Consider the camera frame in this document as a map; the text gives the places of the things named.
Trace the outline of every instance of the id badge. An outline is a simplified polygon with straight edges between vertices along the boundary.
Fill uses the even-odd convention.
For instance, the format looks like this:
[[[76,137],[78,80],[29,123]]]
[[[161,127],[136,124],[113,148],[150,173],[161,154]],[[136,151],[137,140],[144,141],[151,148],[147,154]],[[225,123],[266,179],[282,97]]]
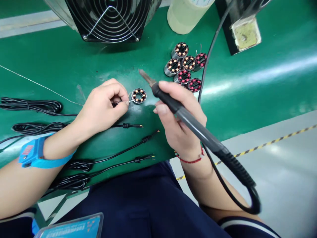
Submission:
[[[42,228],[34,238],[100,238],[103,213]]]

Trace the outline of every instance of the fan grille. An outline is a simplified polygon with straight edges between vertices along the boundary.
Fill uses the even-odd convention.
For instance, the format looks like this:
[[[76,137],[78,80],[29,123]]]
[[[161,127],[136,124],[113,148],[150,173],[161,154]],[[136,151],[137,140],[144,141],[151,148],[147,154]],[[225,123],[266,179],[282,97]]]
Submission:
[[[66,0],[86,41],[139,41],[150,0]]]

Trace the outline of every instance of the white tape roll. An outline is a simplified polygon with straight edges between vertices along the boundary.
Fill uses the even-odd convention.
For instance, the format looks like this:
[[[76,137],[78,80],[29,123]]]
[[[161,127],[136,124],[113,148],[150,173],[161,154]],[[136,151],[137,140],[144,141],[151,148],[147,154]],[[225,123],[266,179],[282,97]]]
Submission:
[[[173,0],[167,12],[167,21],[177,34],[187,34],[197,25],[215,0]]]

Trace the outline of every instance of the soldering iron handle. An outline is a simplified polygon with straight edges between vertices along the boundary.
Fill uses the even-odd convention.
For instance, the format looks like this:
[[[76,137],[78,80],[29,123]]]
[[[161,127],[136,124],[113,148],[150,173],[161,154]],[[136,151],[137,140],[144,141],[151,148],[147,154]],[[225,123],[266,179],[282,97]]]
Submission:
[[[172,98],[169,94],[163,92],[159,88],[158,84],[159,83],[155,83],[152,85],[153,95],[161,99],[161,101],[169,107],[169,109],[171,110],[173,114],[175,114],[180,108],[184,108],[184,106],[179,101]]]
[[[182,122],[205,144],[213,153],[218,151],[227,151],[227,148],[214,136],[206,127],[197,121],[197,119],[183,106],[175,113]]]
[[[240,162],[230,153],[230,151],[212,135],[196,118],[183,106],[176,112],[186,126],[211,150],[247,188],[252,188],[256,184]]]

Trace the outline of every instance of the yellow black hazard tape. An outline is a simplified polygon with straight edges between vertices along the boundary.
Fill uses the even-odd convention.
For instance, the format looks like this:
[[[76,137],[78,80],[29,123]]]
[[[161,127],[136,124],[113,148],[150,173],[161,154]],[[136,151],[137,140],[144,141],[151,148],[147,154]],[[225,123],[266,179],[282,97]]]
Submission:
[[[250,153],[250,152],[252,152],[252,151],[255,151],[255,150],[257,150],[257,149],[261,149],[261,148],[263,148],[264,146],[267,146],[267,145],[276,143],[276,142],[281,141],[281,140],[283,140],[283,139],[287,139],[287,138],[289,138],[289,137],[291,137],[291,136],[294,136],[294,135],[303,133],[303,132],[305,132],[305,131],[309,131],[309,130],[311,130],[311,129],[313,129],[313,128],[316,128],[316,127],[317,127],[317,125],[313,125],[313,126],[311,126],[311,127],[307,127],[307,128],[302,129],[302,130],[300,130],[300,131],[297,131],[297,132],[288,134],[287,136],[280,137],[280,138],[275,139],[275,140],[272,140],[272,141],[270,141],[270,142],[268,142],[268,143],[264,143],[263,145],[260,145],[260,146],[254,147],[254,148],[252,148],[252,149],[250,149],[250,150],[246,150],[246,151],[244,151],[244,152],[241,152],[241,153],[239,153],[239,154],[236,154],[235,157],[237,158],[237,157],[239,157],[239,156],[245,155],[245,154]],[[179,178],[177,178],[177,180],[182,180],[182,179],[184,179],[184,178],[185,178],[185,175],[184,175],[184,176],[181,176],[181,177],[179,177]]]

